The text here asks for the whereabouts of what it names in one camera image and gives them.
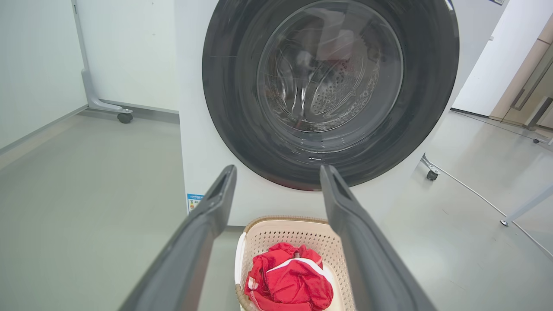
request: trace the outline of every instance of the white stripe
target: white stripe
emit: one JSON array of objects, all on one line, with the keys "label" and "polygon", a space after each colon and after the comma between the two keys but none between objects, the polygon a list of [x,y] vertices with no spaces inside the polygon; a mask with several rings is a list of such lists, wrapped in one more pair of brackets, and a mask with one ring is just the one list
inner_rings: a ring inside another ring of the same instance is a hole
[{"label": "white stripe", "polygon": [[257,289],[258,286],[259,286],[259,283],[257,283],[253,277],[249,277],[248,288],[254,291]]},{"label": "white stripe", "polygon": [[287,265],[290,264],[290,262],[292,262],[293,260],[298,260],[298,261],[301,261],[301,262],[305,262],[307,263],[313,270],[315,270],[315,272],[317,272],[318,274],[322,275],[329,283],[332,279],[332,274],[329,272],[329,271],[325,271],[323,269],[321,269],[321,267],[317,266],[317,264],[311,260],[311,259],[307,259],[307,258],[292,258],[292,259],[288,259],[287,261],[283,262],[282,264],[272,268],[271,270],[267,271],[267,273],[269,272],[273,272],[275,271],[276,269],[280,269],[282,267],[285,267]]}]

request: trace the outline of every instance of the glass door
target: glass door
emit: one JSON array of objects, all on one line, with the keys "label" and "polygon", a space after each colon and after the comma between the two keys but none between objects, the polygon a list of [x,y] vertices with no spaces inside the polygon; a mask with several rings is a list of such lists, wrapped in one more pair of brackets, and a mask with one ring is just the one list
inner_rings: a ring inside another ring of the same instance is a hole
[{"label": "glass door", "polygon": [[502,123],[525,130],[521,134],[535,139],[553,137],[553,47],[549,47],[528,81],[511,104]]}]

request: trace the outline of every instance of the beige laundry basket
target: beige laundry basket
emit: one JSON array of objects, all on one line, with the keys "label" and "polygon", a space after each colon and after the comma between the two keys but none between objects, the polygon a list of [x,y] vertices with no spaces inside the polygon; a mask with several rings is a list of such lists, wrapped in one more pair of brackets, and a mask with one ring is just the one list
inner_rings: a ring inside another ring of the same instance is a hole
[{"label": "beige laundry basket", "polygon": [[346,259],[340,237],[323,219],[292,216],[267,216],[249,223],[238,240],[234,262],[236,296],[243,311],[258,311],[244,294],[248,272],[253,267],[252,259],[265,253],[279,242],[288,242],[295,247],[303,244],[311,248],[323,260],[323,271],[331,276],[334,298],[327,311],[355,311]]}]

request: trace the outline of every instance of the caster wheel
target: caster wheel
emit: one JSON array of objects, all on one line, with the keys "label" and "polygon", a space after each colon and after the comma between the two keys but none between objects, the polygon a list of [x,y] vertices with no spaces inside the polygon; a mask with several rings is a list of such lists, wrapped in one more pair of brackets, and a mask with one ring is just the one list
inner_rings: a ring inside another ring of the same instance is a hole
[{"label": "caster wheel", "polygon": [[428,174],[426,175],[426,178],[428,180],[434,181],[434,180],[436,180],[436,178],[438,178],[438,174],[436,174],[432,171],[429,171]]},{"label": "caster wheel", "polygon": [[130,113],[120,113],[117,115],[117,118],[121,123],[129,123],[133,119],[133,115]]}]

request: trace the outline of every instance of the gray floor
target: gray floor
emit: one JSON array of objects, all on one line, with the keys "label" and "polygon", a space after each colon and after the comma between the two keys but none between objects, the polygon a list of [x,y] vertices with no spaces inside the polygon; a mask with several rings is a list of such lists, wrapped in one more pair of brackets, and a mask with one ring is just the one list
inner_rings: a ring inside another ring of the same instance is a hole
[{"label": "gray floor", "polygon": [[[506,123],[506,122],[502,122],[502,121],[493,120],[493,119],[490,119],[490,118],[484,118],[484,117],[469,115],[467,113],[461,113],[461,112],[456,112],[456,113],[458,113],[462,116],[465,116],[465,117],[469,117],[469,118],[472,118],[472,119],[475,119],[475,120],[479,120],[481,122],[490,124],[492,126],[496,126],[496,127],[505,129],[509,132],[513,132],[515,134],[531,138],[531,139],[538,138],[538,139],[550,140],[551,137],[553,137],[553,133],[551,131],[546,130],[546,129],[542,129],[542,128],[538,128],[536,131],[530,131],[530,130],[528,130],[526,128],[522,128],[520,126],[516,126],[516,125]],[[540,143],[539,146],[541,146],[542,148],[548,149],[550,151],[553,151],[553,146],[548,146],[547,144],[544,144],[544,143]]]},{"label": "gray floor", "polygon": [[[0,310],[117,309],[184,219],[178,125],[90,115],[0,170]],[[553,153],[457,113],[427,155],[506,213],[553,181]],[[426,173],[417,167],[382,229],[437,308],[549,310],[553,263],[480,198]],[[519,223],[553,246],[552,203]],[[238,309],[240,233],[216,240],[199,310]]]},{"label": "gray floor", "polygon": [[0,310],[117,309],[186,216],[179,126],[96,115],[0,170]]}]

